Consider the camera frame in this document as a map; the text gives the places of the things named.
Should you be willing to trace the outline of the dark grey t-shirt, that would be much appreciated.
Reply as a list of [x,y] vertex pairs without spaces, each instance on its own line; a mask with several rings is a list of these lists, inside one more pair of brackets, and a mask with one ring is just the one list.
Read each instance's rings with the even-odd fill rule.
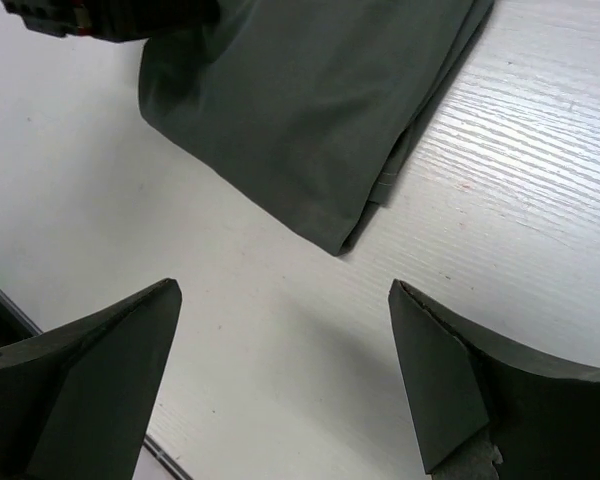
[[149,39],[145,121],[287,228],[356,243],[483,32],[490,1],[225,1]]

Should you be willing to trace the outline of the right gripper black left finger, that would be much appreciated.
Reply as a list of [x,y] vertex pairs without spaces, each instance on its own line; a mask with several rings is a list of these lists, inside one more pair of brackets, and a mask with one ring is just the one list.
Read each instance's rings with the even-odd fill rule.
[[181,304],[163,279],[35,335],[0,291],[0,479],[131,478]]

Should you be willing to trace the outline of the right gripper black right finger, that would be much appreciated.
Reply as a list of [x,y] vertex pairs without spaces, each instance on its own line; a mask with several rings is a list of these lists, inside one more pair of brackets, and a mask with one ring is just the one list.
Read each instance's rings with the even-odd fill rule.
[[600,368],[521,344],[403,281],[399,366],[434,479],[600,479]]

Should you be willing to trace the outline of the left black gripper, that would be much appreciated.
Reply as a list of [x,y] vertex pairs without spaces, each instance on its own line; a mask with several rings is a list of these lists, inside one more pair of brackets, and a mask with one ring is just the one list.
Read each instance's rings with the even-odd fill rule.
[[31,31],[113,43],[211,24],[220,17],[219,3],[212,0],[5,0],[2,5]]

